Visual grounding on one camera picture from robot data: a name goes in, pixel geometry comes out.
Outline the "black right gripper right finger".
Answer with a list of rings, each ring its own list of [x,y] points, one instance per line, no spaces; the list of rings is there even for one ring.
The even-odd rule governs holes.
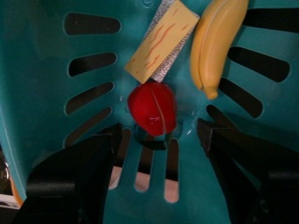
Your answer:
[[[198,136],[231,224],[299,224],[299,153],[203,119]]]

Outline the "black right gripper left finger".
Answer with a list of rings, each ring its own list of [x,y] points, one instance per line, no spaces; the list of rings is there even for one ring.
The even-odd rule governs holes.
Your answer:
[[[115,124],[35,166],[14,224],[103,224],[121,142]]]

